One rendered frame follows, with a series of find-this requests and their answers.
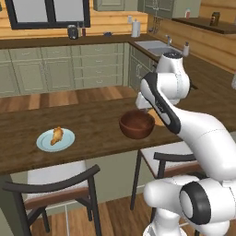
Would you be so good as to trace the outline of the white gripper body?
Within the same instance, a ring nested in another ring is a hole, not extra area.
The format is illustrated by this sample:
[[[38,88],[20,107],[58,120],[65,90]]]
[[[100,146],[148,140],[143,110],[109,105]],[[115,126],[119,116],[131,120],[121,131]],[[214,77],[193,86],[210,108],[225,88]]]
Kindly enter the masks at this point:
[[[144,110],[144,111],[147,111],[148,109],[152,108],[150,103],[143,97],[141,92],[137,94],[136,107],[137,109]]]

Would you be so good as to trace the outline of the brown wooden bowl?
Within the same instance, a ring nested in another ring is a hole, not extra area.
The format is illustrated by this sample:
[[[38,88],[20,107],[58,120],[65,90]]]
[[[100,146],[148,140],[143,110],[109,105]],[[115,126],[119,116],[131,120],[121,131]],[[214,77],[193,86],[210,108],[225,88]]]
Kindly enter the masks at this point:
[[[125,136],[131,139],[143,139],[151,134],[155,120],[148,113],[132,110],[121,116],[119,125]]]

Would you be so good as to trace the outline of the chicken drumstick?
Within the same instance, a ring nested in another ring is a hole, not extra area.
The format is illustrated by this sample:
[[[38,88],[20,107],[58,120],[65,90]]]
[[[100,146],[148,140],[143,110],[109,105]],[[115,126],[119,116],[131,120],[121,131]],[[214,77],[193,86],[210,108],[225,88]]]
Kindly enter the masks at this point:
[[[60,126],[54,128],[53,139],[51,140],[51,145],[53,146],[57,142],[61,141],[63,139],[63,134],[64,134],[64,131]]]

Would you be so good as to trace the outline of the green base cupboards under sink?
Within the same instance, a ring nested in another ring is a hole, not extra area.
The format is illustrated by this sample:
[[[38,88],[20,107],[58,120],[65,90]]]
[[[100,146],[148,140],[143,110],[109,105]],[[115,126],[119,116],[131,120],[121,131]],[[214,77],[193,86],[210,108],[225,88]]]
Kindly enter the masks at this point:
[[[129,86],[138,92],[141,79],[148,72],[156,70],[157,62],[137,50],[137,48],[131,46],[129,63]]]

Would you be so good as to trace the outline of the grey sink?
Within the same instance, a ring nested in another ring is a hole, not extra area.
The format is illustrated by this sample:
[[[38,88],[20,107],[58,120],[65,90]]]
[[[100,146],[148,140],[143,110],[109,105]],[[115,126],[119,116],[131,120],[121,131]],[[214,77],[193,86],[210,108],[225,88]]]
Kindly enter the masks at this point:
[[[156,56],[161,56],[164,53],[181,52],[162,41],[136,41],[136,44]]]

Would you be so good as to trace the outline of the black chair with white seat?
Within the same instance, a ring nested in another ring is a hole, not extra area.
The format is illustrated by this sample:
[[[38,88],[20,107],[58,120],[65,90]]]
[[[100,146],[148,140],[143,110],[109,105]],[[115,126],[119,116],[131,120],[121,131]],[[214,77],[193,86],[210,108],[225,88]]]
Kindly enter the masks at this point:
[[[96,236],[101,236],[94,180],[99,171],[97,164],[87,169],[85,161],[81,160],[30,170],[27,183],[5,182],[3,189],[14,196],[24,236],[32,236],[30,226],[39,215],[42,215],[44,228],[49,232],[46,207],[69,200],[76,200],[87,208],[88,220],[94,221]]]
[[[163,179],[168,183],[184,185],[191,181],[198,181],[202,177],[200,173],[194,172],[191,175],[164,178],[164,174],[168,171],[175,171],[177,167],[185,167],[187,163],[195,162],[193,152],[184,142],[139,149],[136,157],[131,210],[135,206],[141,159],[144,159],[155,180]],[[179,225],[179,219],[180,216],[176,213],[153,207],[150,224],[145,228],[143,236],[187,236]]]

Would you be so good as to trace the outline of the white soap dispenser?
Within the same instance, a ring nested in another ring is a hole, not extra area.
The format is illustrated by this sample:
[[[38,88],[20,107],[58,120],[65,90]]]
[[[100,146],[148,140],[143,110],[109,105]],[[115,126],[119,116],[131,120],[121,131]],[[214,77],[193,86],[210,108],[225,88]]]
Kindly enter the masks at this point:
[[[185,42],[185,45],[184,45],[184,47],[183,47],[183,56],[184,57],[187,57],[188,55],[189,55],[189,42],[188,41],[186,41]]]

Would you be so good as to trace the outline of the white paper towel roll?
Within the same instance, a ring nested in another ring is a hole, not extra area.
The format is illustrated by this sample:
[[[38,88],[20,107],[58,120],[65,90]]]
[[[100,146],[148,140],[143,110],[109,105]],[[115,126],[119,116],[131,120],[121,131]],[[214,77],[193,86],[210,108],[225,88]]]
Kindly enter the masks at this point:
[[[137,38],[140,36],[140,22],[138,20],[134,20],[132,22],[132,34],[131,36],[133,38]]]

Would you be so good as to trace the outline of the green island base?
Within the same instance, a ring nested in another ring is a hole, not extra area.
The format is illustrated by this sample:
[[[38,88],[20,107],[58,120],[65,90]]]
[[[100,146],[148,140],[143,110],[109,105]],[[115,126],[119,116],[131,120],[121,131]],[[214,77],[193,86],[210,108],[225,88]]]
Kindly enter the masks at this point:
[[[152,179],[147,165],[141,165],[136,204],[131,208],[136,153],[131,151],[89,159],[87,164],[100,166],[95,184],[102,236],[142,236],[151,214],[142,195],[144,185]],[[33,236],[96,236],[86,209],[75,201],[50,206],[47,213],[51,231],[47,233],[42,220],[38,219],[31,227]]]

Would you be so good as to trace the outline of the hanging kitchen tools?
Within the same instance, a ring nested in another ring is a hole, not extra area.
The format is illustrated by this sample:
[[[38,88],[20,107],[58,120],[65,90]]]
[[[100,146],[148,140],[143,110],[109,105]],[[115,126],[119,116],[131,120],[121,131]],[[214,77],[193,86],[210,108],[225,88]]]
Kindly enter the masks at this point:
[[[156,34],[159,31],[160,22],[162,21],[161,17],[155,16],[153,18],[153,26],[148,29],[149,32]]]

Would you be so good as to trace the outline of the light blue plate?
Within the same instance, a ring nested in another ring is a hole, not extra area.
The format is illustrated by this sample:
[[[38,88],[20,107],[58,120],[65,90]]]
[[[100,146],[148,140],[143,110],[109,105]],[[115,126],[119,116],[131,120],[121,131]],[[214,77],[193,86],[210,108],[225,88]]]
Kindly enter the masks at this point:
[[[45,131],[37,138],[37,147],[45,152],[58,152],[69,148],[76,139],[75,134],[66,128],[63,128],[63,132],[62,140],[52,145],[53,129]]]

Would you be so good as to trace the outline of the green base cupboard run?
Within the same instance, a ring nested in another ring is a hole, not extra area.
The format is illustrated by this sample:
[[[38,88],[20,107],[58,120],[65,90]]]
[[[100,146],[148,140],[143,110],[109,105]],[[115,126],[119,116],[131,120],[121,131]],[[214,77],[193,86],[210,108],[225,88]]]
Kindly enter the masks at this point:
[[[123,43],[0,50],[0,98],[124,82]]]

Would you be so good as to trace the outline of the dark wooden shelf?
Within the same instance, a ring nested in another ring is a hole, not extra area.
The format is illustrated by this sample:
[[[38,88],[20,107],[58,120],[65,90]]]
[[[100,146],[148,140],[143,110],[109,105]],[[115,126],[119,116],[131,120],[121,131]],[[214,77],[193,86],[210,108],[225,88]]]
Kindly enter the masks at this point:
[[[236,34],[236,25],[224,21],[220,21],[217,26],[211,26],[209,18],[173,18],[172,21],[220,34]]]

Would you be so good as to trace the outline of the dark jar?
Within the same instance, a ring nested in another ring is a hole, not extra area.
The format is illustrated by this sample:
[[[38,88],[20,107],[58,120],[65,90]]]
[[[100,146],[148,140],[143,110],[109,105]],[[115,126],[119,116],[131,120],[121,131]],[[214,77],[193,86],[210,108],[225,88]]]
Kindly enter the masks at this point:
[[[219,21],[219,17],[220,17],[220,13],[219,12],[214,12],[211,16],[210,25],[211,26],[217,26],[218,21]]]

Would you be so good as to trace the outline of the black framed window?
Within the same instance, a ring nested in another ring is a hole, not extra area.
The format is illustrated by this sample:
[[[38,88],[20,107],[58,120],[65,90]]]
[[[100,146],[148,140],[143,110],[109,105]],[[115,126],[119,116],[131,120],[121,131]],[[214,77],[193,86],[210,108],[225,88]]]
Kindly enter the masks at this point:
[[[12,30],[90,27],[89,0],[5,0]]]

